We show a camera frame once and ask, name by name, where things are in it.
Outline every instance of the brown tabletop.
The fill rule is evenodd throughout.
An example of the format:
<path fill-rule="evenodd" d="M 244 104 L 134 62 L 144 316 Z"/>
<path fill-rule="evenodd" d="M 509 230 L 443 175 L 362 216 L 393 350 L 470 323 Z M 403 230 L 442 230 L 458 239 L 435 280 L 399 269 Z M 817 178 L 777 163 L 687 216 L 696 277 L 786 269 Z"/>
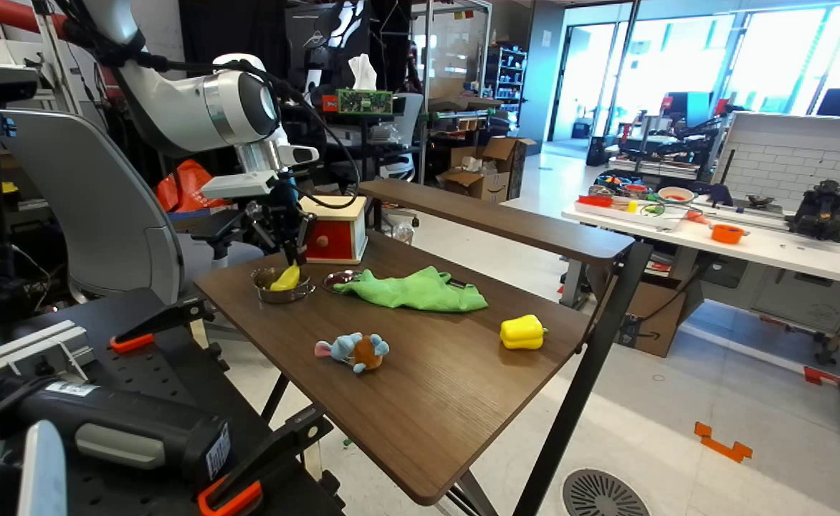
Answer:
<path fill-rule="evenodd" d="M 197 287 L 254 340 L 281 373 L 419 504 L 439 502 L 509 419 L 578 350 L 588 319 L 513 289 L 406 244 L 369 234 L 362 266 L 379 277 L 439 266 L 476 283 L 488 309 L 470 316 L 384 309 L 333 292 L 324 277 L 339 266 L 307 273 L 319 289 L 296 303 L 261 303 L 254 266 L 218 269 Z M 532 312 L 546 327 L 538 353 L 499 346 L 499 323 Z M 376 373 L 352 376 L 344 363 L 316 357 L 311 345 L 341 333 L 379 333 L 393 353 Z"/>
<path fill-rule="evenodd" d="M 499 203 L 481 203 L 479 198 L 453 194 L 422 183 L 366 181 L 357 188 L 362 194 L 403 203 L 565 259 L 611 260 L 618 259 L 634 241 L 628 234 L 577 226 L 562 217 L 545 217 Z"/>

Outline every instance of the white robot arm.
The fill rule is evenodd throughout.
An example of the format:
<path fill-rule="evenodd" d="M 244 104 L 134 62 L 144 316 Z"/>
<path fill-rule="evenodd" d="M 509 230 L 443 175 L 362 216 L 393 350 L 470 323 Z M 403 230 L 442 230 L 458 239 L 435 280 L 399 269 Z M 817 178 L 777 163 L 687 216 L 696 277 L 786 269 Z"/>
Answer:
<path fill-rule="evenodd" d="M 215 175 L 202 183 L 210 198 L 238 198 L 244 239 L 263 253 L 284 249 L 290 260 L 303 260 L 307 216 L 297 185 L 284 167 L 316 150 L 277 147 L 284 128 L 266 79 L 248 65 L 201 77 L 168 79 L 155 65 L 159 56 L 144 54 L 144 35 L 132 16 L 132 0 L 53 0 L 66 16 L 66 35 L 108 65 L 144 127 L 145 137 L 168 155 L 190 155 L 233 147 L 244 175 Z"/>
<path fill-rule="evenodd" d="M 190 155 L 224 147 L 238 153 L 244 175 L 221 175 L 202 185 L 202 194 L 261 198 L 271 193 L 284 168 L 271 141 L 281 122 L 271 91 L 257 74 L 218 68 L 168 79 L 139 59 L 144 35 L 132 0 L 56 0 L 56 5 L 75 24 L 76 42 L 112 65 L 129 110 L 159 153 Z"/>

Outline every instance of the wooden table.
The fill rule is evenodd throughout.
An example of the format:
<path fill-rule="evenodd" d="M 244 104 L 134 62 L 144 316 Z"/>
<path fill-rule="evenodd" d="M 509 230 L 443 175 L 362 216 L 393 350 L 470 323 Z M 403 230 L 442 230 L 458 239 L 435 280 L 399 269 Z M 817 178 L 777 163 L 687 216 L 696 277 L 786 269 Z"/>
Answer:
<path fill-rule="evenodd" d="M 435 264 L 453 277 L 476 283 L 489 307 L 472 316 L 369 307 L 320 283 L 339 266 L 307 266 L 319 289 L 297 303 L 276 307 L 257 300 L 254 266 L 202 274 L 201 292 L 284 373 L 263 413 L 276 411 L 284 383 L 291 380 L 419 504 L 433 504 L 448 492 L 470 504 L 470 512 L 495 512 L 470 465 L 588 337 L 582 363 L 516 504 L 516 512 L 536 512 L 624 319 L 647 249 L 631 247 L 624 234 L 416 183 L 369 181 L 362 183 L 362 193 L 602 264 L 612 280 L 595 309 L 599 322 L 382 234 L 369 239 L 364 269 L 406 274 Z M 495 337 L 499 323 L 525 312 L 545 322 L 545 350 L 505 353 Z M 346 366 L 311 355 L 316 340 L 352 330 L 382 333 L 390 340 L 393 353 L 379 373 L 357 379 Z"/>
<path fill-rule="evenodd" d="M 476 226 L 481 233 L 522 241 L 528 247 L 538 247 L 565 259 L 612 260 L 631 247 L 631 239 L 615 233 L 577 226 L 562 217 L 545 217 L 536 213 L 506 210 L 499 203 L 481 203 L 476 198 L 453 194 L 433 185 L 403 181 L 366 181 L 357 188 L 366 198 L 403 203 L 419 213 L 429 213 L 463 226 Z"/>
<path fill-rule="evenodd" d="M 362 260 L 379 277 L 429 264 L 476 283 L 489 307 L 470 316 L 373 307 L 324 283 L 339 266 L 307 266 L 319 289 L 297 303 L 261 303 L 253 289 L 254 266 L 218 269 L 197 280 L 202 294 L 419 504 L 439 502 L 466 472 L 578 350 L 588 330 L 588 319 L 562 303 L 382 234 L 369 239 Z M 525 312 L 545 322 L 545 350 L 505 353 L 499 323 Z M 311 355 L 316 340 L 354 330 L 390 340 L 393 353 L 379 373 L 352 376 Z"/>

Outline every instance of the red handle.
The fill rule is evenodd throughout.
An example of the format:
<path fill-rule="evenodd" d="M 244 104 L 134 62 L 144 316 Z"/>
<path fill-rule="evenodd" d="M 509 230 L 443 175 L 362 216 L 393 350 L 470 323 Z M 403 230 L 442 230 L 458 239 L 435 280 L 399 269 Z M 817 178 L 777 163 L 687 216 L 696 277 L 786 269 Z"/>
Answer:
<path fill-rule="evenodd" d="M 253 511 L 261 498 L 263 498 L 263 485 L 253 482 L 245 485 L 241 492 L 235 492 L 228 502 L 224 502 L 221 507 L 210 504 L 212 491 L 218 491 L 224 485 L 224 478 L 218 478 L 215 485 L 202 488 L 195 495 L 195 507 L 201 516 L 238 516 Z"/>
<path fill-rule="evenodd" d="M 108 340 L 108 350 L 115 350 L 119 355 L 132 355 L 132 353 L 139 353 L 145 346 L 155 346 L 155 336 L 151 333 L 139 333 L 139 336 L 126 337 L 126 340 Z"/>

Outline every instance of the yellow sponge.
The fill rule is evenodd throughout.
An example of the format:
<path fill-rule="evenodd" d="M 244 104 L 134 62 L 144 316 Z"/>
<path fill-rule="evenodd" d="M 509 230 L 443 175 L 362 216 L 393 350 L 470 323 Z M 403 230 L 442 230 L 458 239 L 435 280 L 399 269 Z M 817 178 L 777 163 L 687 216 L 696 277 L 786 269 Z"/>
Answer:
<path fill-rule="evenodd" d="M 506 350 L 538 350 L 545 340 L 542 336 L 545 336 L 545 327 L 536 316 L 506 319 L 502 322 L 502 333 L 499 333 Z"/>

